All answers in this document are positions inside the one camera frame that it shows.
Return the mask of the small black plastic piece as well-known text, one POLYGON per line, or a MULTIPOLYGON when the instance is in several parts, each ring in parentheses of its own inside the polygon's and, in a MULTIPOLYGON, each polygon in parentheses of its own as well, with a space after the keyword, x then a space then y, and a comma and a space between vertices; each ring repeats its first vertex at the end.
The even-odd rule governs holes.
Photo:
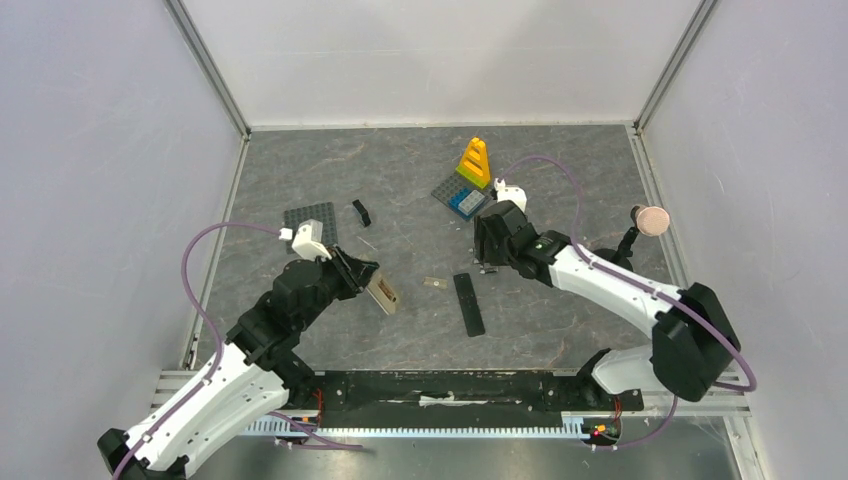
POLYGON ((372 224, 372 220, 371 220, 370 212, 364 206, 364 204, 359 199, 356 199, 352 202, 352 206, 354 207, 354 209, 355 209, 355 211, 358 215, 358 218, 359 218, 361 225, 364 228, 369 227, 372 224))

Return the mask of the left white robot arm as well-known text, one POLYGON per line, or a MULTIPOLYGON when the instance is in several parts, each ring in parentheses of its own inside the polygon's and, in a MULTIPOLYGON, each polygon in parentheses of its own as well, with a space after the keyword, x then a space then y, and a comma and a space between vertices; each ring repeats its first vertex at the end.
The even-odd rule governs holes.
POLYGON ((261 417, 313 398, 314 372, 294 352, 300 336, 335 301, 362 293, 375 261, 330 249, 289 262, 197 374, 128 430, 97 441, 115 479, 188 479, 261 417))

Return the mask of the black slim remote control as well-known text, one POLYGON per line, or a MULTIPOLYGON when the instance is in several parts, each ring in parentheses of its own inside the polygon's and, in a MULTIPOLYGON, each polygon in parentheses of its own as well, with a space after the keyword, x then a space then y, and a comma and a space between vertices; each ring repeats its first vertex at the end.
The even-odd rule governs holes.
POLYGON ((471 338, 484 335, 486 329, 471 276, 459 273, 453 276, 453 281, 467 335, 471 338))

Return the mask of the grey blue lego plate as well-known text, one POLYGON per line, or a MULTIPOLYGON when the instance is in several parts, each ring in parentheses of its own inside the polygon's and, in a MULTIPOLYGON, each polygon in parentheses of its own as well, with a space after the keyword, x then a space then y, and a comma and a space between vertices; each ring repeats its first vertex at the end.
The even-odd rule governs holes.
POLYGON ((431 191, 431 196, 465 221, 479 214, 494 199, 491 188, 478 187, 458 172, 442 180, 431 191))

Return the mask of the black microphone stand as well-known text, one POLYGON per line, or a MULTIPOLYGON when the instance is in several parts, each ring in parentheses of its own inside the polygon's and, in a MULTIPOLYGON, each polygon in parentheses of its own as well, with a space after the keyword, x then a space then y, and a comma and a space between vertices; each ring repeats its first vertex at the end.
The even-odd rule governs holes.
POLYGON ((632 247, 639 235, 639 229, 631 226, 625 232, 615 249, 599 248, 594 250, 593 253, 601 259, 633 272, 634 268, 631 262, 631 257, 633 256, 632 247))

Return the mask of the beige foam microphone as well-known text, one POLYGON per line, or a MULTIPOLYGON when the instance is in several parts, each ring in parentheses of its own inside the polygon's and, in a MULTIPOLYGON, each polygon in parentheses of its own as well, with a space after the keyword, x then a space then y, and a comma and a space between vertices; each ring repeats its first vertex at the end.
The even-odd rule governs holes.
POLYGON ((650 237, 665 233, 671 224, 670 214, 659 206, 636 205, 630 213, 634 227, 650 237))

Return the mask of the yellow green lego tower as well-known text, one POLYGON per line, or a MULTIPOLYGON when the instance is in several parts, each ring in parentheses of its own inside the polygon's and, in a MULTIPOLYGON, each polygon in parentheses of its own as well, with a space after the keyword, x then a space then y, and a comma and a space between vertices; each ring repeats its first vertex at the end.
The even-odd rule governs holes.
POLYGON ((473 137, 457 165, 456 172, 476 187, 486 188, 491 182, 491 171, 486 143, 473 137))

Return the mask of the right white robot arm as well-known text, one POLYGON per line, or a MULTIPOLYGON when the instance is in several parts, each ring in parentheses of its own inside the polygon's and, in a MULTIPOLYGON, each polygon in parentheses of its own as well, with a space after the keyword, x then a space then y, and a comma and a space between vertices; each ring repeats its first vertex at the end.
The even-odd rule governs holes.
POLYGON ((648 280, 563 233, 540 233, 512 201, 498 202, 475 218, 474 254, 481 264, 508 266, 525 279, 588 299, 646 335, 649 344, 602 350, 581 368, 577 392, 591 408, 606 406, 617 394, 652 387, 698 402, 720 384, 740 350, 711 288, 648 280))

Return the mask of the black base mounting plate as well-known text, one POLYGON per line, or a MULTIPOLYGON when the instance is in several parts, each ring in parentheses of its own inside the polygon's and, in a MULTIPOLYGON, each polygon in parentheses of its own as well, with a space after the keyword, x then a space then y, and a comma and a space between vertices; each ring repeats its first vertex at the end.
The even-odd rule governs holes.
POLYGON ((317 412, 328 428, 513 428, 556 427, 564 412, 640 412, 644 401, 550 370, 361 370, 320 372, 284 408, 317 412))

